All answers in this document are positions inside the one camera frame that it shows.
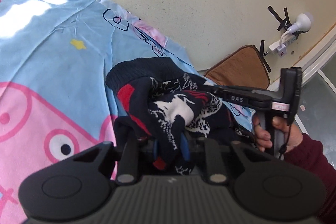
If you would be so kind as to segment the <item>dark red sleeve forearm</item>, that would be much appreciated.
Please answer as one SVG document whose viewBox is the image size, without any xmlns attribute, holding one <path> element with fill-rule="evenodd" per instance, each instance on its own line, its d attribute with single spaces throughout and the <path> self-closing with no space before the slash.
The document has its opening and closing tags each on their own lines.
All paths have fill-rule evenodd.
<svg viewBox="0 0 336 224">
<path fill-rule="evenodd" d="M 317 216 L 322 223 L 335 223 L 335 169 L 323 154 L 322 143 L 299 133 L 290 138 L 284 160 L 321 179 L 326 188 L 326 199 Z"/>
</svg>

